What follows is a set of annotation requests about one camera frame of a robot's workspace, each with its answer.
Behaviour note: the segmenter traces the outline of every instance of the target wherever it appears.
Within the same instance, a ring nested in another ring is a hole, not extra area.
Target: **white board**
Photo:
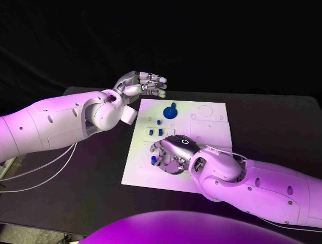
[[[178,115],[174,119],[164,117],[164,109],[175,103]],[[167,174],[151,164],[152,143],[171,135],[188,136],[201,146],[206,144],[232,151],[230,127],[224,103],[206,103],[171,100],[142,99],[137,117],[134,137],[127,159],[122,184],[165,190],[200,193],[188,171],[180,175]]]

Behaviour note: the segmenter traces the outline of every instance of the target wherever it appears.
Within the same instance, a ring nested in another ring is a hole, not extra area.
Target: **white cable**
[[[65,152],[65,153],[63,153],[63,154],[62,154],[62,155],[60,155],[52,162],[46,163],[46,164],[45,164],[43,166],[40,166],[39,168],[32,169],[32,170],[27,171],[26,173],[22,173],[22,174],[19,174],[19,175],[10,177],[10,178],[0,179],[0,182],[1,182],[1,181],[6,181],[6,180],[10,180],[10,179],[16,179],[16,178],[24,176],[26,174],[29,174],[29,173],[32,173],[32,172],[35,172],[35,171],[43,169],[46,166],[49,166],[52,163],[55,163],[55,162],[56,162],[56,161],[66,155],[68,151],[66,151],[66,152]]]
[[[237,155],[237,156],[240,156],[245,160],[247,160],[247,157],[245,157],[243,155],[240,155],[240,154],[236,154],[234,152],[230,152],[230,151],[224,151],[224,150],[222,150],[222,149],[217,149],[217,148],[214,148],[214,147],[211,147],[211,146],[207,146],[207,147],[210,147],[210,148],[213,148],[213,149],[216,149],[217,151],[222,151],[223,153],[226,153],[226,154],[233,154],[233,155]]]
[[[273,226],[278,226],[280,228],[285,228],[285,229],[289,229],[289,230],[303,230],[303,231],[312,231],[312,232],[319,232],[322,233],[321,230],[308,230],[308,229],[298,229],[298,228],[291,228],[291,227],[285,227],[285,226],[280,226],[280,225],[276,225],[275,223],[272,223],[270,221],[265,220],[263,218],[260,218],[263,221],[266,221],[268,223],[270,223]]]
[[[72,153],[70,153],[70,156],[69,156],[69,159],[68,159],[68,162],[69,162],[69,160],[70,160],[70,158],[72,158],[72,156],[73,156],[73,153],[75,153],[75,148],[73,148],[73,151],[72,151]],[[36,185],[36,186],[33,186],[33,187],[30,187],[30,188],[26,188],[26,189],[22,189],[22,190],[14,190],[14,191],[3,191],[3,192],[0,192],[0,193],[7,193],[7,192],[23,192],[23,191],[27,191],[27,190],[30,190],[30,189],[33,189],[33,188],[36,188],[36,187],[39,187],[40,185],[43,185],[47,181],[50,181],[52,180],[52,178],[60,173],[60,171],[63,170],[63,168],[66,167],[66,165],[68,165],[68,162],[65,163],[65,165],[62,166],[62,168],[60,168],[60,170],[59,170],[59,172],[45,181],[45,182],[42,182],[39,185]]]

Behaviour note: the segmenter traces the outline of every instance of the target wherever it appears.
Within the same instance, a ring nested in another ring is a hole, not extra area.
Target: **blue knob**
[[[155,156],[151,157],[151,164],[155,165]]]
[[[171,106],[164,109],[164,117],[168,119],[173,119],[173,118],[175,118],[177,113],[178,112],[175,109],[175,103],[173,103]]]

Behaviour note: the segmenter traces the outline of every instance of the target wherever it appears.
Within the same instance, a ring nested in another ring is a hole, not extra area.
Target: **dark table surface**
[[[104,89],[70,87],[65,95],[94,90]],[[226,103],[233,151],[322,179],[322,111],[312,97],[168,91],[167,99]],[[131,104],[137,110],[140,102]],[[3,194],[0,223],[89,235],[135,214],[187,210],[242,220],[305,243],[321,242],[322,233],[275,227],[201,194],[122,185],[134,127],[119,121],[111,131],[78,143],[68,167],[45,185]],[[19,173],[46,164],[65,151],[66,148],[30,153]],[[69,154],[40,171],[12,180],[7,190],[43,182],[63,166]]]

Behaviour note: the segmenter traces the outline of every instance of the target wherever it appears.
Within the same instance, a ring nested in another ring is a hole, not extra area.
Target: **white robotic arm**
[[[158,159],[151,163],[170,174],[188,170],[207,199],[226,201],[242,211],[280,224],[322,228],[322,180],[272,163],[236,160],[207,146],[200,148],[186,136],[154,143]]]
[[[0,117],[0,163],[35,151],[63,148],[118,121],[132,124],[137,111],[127,106],[140,95],[165,97],[165,79],[129,72],[114,89],[45,99]]]

